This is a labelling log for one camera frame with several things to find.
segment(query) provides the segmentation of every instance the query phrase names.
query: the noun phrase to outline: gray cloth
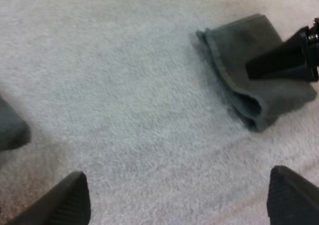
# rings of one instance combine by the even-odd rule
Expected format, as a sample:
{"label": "gray cloth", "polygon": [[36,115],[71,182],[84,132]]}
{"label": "gray cloth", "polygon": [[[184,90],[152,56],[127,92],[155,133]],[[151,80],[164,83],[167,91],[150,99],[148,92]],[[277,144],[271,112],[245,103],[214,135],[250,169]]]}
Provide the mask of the gray cloth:
{"label": "gray cloth", "polygon": [[27,123],[0,97],[0,151],[21,147],[30,138]]}
{"label": "gray cloth", "polygon": [[281,114],[301,108],[317,93],[307,82],[249,80],[245,64],[282,43],[264,15],[197,32],[207,61],[215,68],[229,101],[245,125],[263,131]]}

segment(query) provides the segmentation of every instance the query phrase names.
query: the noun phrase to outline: folded cloth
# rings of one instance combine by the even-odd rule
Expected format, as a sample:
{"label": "folded cloth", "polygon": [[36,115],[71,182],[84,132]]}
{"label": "folded cloth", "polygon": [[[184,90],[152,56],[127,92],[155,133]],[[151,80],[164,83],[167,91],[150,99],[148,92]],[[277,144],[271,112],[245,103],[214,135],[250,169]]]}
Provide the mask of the folded cloth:
{"label": "folded cloth", "polygon": [[230,103],[248,129],[263,131],[281,114],[315,99],[312,86],[294,80],[249,80],[246,62],[282,43],[264,15],[217,29],[198,31],[206,60],[215,69]]}
{"label": "folded cloth", "polygon": [[18,148],[30,139],[27,123],[0,97],[0,151]]}

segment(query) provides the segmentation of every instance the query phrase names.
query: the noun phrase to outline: gray towel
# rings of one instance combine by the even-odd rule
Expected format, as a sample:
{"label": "gray towel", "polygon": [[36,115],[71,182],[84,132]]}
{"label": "gray towel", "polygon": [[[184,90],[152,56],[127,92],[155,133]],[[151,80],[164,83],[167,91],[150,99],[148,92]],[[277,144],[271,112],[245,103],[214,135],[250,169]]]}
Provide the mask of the gray towel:
{"label": "gray towel", "polygon": [[0,151],[18,148],[30,138],[27,123],[0,97]]}
{"label": "gray towel", "polygon": [[245,64],[282,43],[264,15],[253,15],[217,29],[197,32],[209,64],[248,129],[263,131],[278,117],[301,108],[317,93],[307,82],[249,80]]}

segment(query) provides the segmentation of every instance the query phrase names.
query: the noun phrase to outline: white carpet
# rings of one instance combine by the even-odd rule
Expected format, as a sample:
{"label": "white carpet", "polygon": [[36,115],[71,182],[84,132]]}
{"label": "white carpet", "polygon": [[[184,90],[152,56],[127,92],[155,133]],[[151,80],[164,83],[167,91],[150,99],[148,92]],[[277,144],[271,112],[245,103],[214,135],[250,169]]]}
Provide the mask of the white carpet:
{"label": "white carpet", "polygon": [[74,170],[91,225],[269,224],[270,169],[319,185],[319,103],[248,132],[193,48],[254,13],[283,39],[319,0],[0,0],[0,94],[33,142],[0,154],[0,224]]}

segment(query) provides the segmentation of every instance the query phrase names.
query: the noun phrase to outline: carpet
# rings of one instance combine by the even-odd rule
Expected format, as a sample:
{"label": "carpet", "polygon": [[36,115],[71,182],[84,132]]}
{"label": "carpet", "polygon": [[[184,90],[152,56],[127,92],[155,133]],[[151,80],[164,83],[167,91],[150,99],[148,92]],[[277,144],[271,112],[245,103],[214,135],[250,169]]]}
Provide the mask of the carpet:
{"label": "carpet", "polygon": [[318,6],[0,0],[0,95],[32,131],[0,153],[0,224],[74,170],[88,178],[91,225],[269,224],[275,165],[318,184],[318,100],[249,132],[195,31],[261,13],[287,39]]}

